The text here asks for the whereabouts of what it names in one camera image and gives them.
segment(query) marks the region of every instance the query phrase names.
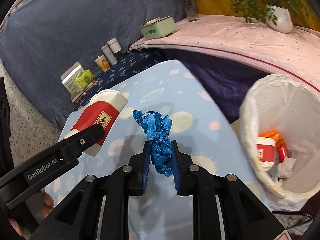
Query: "blue blanket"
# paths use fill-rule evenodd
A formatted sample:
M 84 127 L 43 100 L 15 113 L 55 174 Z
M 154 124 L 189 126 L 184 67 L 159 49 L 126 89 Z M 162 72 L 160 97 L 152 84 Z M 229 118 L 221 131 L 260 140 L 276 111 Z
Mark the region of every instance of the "blue blanket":
M 79 61 L 95 76 L 100 48 L 117 37 L 127 48 L 157 17 L 183 18 L 178 0 L 27 0 L 0 33 L 0 58 L 23 95 L 62 129 L 73 110 L 60 76 Z

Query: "polka dot fabric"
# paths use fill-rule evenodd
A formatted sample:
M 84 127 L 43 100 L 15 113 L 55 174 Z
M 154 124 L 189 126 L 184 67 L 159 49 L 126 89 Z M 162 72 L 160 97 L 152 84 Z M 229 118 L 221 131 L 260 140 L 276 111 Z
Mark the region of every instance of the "polka dot fabric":
M 236 174 L 266 203 L 237 136 L 210 95 L 178 60 L 170 60 L 127 79 L 112 89 L 128 95 L 128 104 L 112 126 L 96 157 L 83 154 L 79 164 L 48 186 L 58 203 L 88 174 L 102 177 L 128 164 L 130 156 L 142 152 L 146 135 L 132 117 L 133 110 L 156 111 L 172 119 L 170 140 L 190 154 L 212 174 Z M 73 112 L 62 131 L 65 136 L 86 108 Z M 129 199 L 129 232 L 133 240 L 192 240 L 192 197 L 179 197 L 173 176 L 166 177 L 150 167 L 148 187 L 143 197 Z

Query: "white plastic bag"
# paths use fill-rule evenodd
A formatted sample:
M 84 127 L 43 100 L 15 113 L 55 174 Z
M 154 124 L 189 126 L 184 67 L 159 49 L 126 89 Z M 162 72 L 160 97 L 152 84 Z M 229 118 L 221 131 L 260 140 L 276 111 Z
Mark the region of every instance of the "white plastic bag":
M 292 158 L 290 178 L 282 185 L 261 168 L 256 140 L 278 129 Z M 288 75 L 269 75 L 248 90 L 240 107 L 240 139 L 274 209 L 300 210 L 320 190 L 320 96 Z

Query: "green box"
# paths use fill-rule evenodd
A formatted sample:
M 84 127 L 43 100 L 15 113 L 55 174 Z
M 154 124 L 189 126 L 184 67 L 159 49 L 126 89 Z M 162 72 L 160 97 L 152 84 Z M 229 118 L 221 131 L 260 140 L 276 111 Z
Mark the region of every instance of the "green box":
M 176 30 L 172 16 L 157 18 L 140 27 L 143 36 L 147 40 L 163 38 Z
M 75 87 L 77 92 L 80 92 L 86 88 L 92 79 L 93 74 L 90 69 L 87 69 L 78 73 L 72 85 Z

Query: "finger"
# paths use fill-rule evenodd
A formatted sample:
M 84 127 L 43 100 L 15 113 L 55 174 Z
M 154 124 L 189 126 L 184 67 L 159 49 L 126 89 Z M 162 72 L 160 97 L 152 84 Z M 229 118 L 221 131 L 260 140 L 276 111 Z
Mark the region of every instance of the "finger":
M 19 236 L 23 236 L 23 229 L 22 227 L 18 224 L 18 222 L 12 218 L 8 218 L 10 224 L 16 230 L 16 232 L 19 234 Z
M 47 216 L 49 216 L 52 210 L 53 207 L 44 207 L 44 209 L 42 210 L 43 217 L 46 218 Z
M 44 200 L 44 203 L 45 203 L 46 206 L 48 206 L 48 207 L 53 207 L 54 206 L 53 198 L 46 192 L 43 194 L 43 200 Z

